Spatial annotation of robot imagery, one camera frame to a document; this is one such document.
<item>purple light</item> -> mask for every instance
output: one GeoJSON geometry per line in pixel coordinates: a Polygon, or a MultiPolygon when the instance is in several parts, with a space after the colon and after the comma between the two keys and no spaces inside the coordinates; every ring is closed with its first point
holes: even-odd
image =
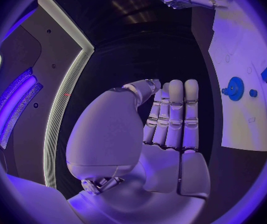
{"type": "Polygon", "coordinates": [[[33,85],[35,85],[36,82],[36,77],[29,77],[18,87],[18,89],[13,93],[13,95],[8,99],[7,103],[4,105],[3,109],[0,112],[0,135],[14,107],[17,105],[20,99],[28,92],[28,90],[33,85]]]}

